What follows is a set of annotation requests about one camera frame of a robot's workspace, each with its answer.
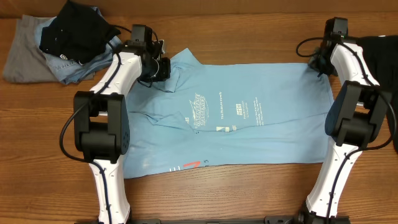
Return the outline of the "light blue printed t-shirt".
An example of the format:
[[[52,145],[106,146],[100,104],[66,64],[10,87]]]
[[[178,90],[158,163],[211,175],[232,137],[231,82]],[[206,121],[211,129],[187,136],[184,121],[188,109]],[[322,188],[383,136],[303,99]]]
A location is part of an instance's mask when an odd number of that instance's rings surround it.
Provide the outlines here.
[[[170,78],[127,96],[124,177],[232,164],[308,164],[327,150],[330,81],[305,63],[204,65],[188,49]]]

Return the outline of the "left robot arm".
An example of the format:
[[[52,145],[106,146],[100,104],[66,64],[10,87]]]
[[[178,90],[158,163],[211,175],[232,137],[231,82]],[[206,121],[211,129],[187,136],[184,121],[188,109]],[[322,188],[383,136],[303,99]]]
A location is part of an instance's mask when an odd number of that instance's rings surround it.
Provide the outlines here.
[[[130,223],[123,177],[123,156],[130,142],[126,95],[135,83],[151,87],[170,77],[165,42],[148,26],[134,24],[131,38],[116,47],[103,78],[90,91],[74,96],[75,146],[95,178],[97,223]]]

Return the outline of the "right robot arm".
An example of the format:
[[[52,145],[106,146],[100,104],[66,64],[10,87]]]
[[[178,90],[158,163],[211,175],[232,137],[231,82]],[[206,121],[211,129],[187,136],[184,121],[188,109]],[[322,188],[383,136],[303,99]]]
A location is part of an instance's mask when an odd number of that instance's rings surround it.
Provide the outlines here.
[[[335,74],[341,90],[325,120],[328,151],[317,181],[296,216],[265,217],[265,223],[349,223],[337,215],[349,174],[364,151],[372,148],[386,114],[397,118],[392,95],[383,90],[366,65],[363,49],[348,34],[348,21],[326,21],[320,48],[308,55],[321,74]]]

